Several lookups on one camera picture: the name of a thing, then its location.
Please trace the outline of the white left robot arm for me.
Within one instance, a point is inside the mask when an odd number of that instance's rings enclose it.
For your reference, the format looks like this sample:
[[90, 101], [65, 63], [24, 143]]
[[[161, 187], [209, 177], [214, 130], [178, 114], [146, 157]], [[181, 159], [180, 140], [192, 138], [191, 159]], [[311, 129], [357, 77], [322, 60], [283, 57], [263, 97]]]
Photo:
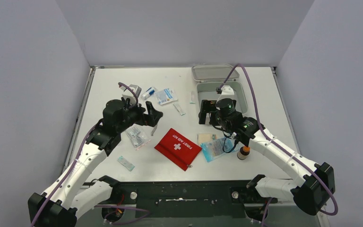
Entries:
[[73, 227], [78, 218], [100, 202], [117, 203], [121, 199], [121, 190], [108, 176], [102, 183], [82, 193], [78, 191], [120, 143], [122, 132], [134, 124], [156, 127], [163, 115], [149, 101], [146, 107], [131, 105], [124, 98], [108, 101], [103, 117], [83, 138], [72, 164], [43, 193], [33, 193], [28, 199], [31, 226]]

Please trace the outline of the green bandage packet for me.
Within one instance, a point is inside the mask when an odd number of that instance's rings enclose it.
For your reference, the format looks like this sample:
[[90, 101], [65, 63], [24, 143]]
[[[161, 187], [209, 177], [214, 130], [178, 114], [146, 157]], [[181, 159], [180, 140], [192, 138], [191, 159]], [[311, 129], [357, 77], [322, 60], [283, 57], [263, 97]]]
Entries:
[[135, 168], [135, 166], [131, 163], [131, 162], [129, 162], [127, 159], [125, 159], [123, 156], [120, 156], [118, 159], [117, 159], [117, 161], [122, 165], [122, 166], [124, 166], [128, 171], [132, 171], [134, 168]]

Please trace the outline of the clear bag of wipes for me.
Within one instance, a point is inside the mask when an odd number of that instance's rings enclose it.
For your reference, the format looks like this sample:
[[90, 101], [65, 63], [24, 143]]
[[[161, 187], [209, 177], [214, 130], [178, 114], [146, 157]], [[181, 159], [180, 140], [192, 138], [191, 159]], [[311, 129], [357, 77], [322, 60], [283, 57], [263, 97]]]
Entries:
[[142, 127], [138, 125], [129, 127], [125, 133], [135, 150], [140, 149], [142, 146], [148, 144], [151, 141]]

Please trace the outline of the blue mask packet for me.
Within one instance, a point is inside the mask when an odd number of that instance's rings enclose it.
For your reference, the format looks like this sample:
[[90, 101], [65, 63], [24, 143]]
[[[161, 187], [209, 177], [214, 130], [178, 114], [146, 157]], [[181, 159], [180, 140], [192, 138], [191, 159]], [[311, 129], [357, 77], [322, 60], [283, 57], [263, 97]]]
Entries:
[[223, 137], [200, 144], [205, 160], [209, 163], [225, 154], [232, 153], [236, 150], [235, 140]]

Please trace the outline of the red first aid pouch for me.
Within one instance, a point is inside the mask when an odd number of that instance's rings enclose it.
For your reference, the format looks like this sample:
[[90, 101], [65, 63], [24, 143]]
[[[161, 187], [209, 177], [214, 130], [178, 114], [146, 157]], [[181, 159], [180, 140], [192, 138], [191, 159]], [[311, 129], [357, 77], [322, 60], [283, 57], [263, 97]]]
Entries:
[[171, 128], [155, 149], [186, 171], [202, 148]]

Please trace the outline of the brown bottle orange cap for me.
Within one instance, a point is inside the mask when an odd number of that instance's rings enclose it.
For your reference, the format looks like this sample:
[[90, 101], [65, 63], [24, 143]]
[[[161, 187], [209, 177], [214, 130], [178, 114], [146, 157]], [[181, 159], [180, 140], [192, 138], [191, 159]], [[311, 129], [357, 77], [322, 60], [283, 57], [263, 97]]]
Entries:
[[237, 153], [238, 159], [245, 160], [250, 154], [250, 150], [250, 147], [242, 146]]

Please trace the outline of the beige gauze packet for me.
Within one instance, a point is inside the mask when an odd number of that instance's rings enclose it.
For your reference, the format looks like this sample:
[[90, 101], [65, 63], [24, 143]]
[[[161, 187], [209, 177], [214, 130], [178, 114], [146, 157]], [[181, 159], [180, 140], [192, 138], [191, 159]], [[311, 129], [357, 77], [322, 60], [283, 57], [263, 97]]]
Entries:
[[200, 146], [202, 143], [211, 142], [213, 140], [216, 140], [217, 136], [216, 134], [210, 134], [210, 133], [199, 133], [197, 134], [197, 144]]

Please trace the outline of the small white blue tube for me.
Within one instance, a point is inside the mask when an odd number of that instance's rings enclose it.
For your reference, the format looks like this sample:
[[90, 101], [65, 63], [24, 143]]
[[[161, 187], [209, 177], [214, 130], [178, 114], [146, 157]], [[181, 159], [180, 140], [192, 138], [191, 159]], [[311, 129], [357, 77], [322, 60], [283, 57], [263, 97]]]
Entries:
[[155, 87], [150, 87], [147, 91], [145, 91], [142, 95], [141, 98], [143, 100], [147, 100], [149, 97], [151, 97], [154, 93], [156, 92], [156, 88]]

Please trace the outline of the black handled scissors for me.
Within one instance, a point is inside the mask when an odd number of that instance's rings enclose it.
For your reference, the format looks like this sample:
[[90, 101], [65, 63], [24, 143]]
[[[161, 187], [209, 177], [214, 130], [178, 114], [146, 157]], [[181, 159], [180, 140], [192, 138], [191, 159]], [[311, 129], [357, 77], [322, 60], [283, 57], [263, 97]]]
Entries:
[[153, 129], [151, 131], [151, 136], [154, 136], [154, 133], [155, 133], [157, 127], [158, 127], [158, 124], [153, 127]]

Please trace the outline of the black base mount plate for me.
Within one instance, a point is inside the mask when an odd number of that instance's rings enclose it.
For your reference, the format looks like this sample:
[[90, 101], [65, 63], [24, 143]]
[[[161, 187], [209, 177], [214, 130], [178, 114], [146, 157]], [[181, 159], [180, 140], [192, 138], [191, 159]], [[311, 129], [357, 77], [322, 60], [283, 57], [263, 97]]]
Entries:
[[151, 218], [212, 218], [228, 216], [260, 219], [268, 201], [247, 180], [122, 182], [107, 203], [135, 205], [150, 211]]

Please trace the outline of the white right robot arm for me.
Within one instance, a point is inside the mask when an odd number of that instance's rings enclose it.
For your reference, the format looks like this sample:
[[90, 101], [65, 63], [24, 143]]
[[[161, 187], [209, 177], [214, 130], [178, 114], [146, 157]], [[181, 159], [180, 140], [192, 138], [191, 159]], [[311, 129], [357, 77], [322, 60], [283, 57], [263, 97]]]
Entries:
[[238, 112], [235, 103], [230, 98], [202, 100], [199, 124], [205, 124], [209, 118], [209, 124], [214, 128], [233, 136], [244, 147], [259, 152], [289, 176], [289, 179], [273, 179], [257, 175], [248, 184], [248, 198], [255, 203], [270, 197], [293, 201], [309, 215], [320, 212], [336, 191], [333, 167], [326, 162], [318, 164], [296, 153], [256, 119]]

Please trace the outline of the grey open storage box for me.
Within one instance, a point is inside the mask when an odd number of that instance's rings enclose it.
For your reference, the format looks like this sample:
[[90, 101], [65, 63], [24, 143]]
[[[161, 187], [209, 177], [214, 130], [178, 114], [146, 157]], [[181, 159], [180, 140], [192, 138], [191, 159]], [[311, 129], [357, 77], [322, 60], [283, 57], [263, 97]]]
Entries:
[[237, 111], [245, 114], [248, 111], [247, 100], [242, 84], [238, 81], [237, 71], [228, 76], [233, 66], [229, 64], [194, 65], [191, 67], [192, 76], [196, 81], [196, 109], [201, 110], [203, 100], [218, 101], [230, 98], [236, 101]]

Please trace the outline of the small white strip packet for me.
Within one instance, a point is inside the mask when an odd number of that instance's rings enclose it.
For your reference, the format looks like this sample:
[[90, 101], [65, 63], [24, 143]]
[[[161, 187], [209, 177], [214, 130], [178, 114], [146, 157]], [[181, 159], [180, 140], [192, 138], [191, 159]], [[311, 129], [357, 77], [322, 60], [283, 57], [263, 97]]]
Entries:
[[183, 116], [186, 114], [178, 103], [174, 103], [173, 106], [176, 108], [176, 110], [180, 114], [180, 116]]

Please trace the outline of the white blue label packet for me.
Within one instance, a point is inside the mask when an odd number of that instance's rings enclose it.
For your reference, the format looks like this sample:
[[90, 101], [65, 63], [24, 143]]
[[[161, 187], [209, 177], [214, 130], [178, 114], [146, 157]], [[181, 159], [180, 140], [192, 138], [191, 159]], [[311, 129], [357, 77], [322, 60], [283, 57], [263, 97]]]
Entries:
[[159, 105], [166, 105], [178, 101], [176, 92], [172, 88], [165, 88], [154, 93], [156, 101]]

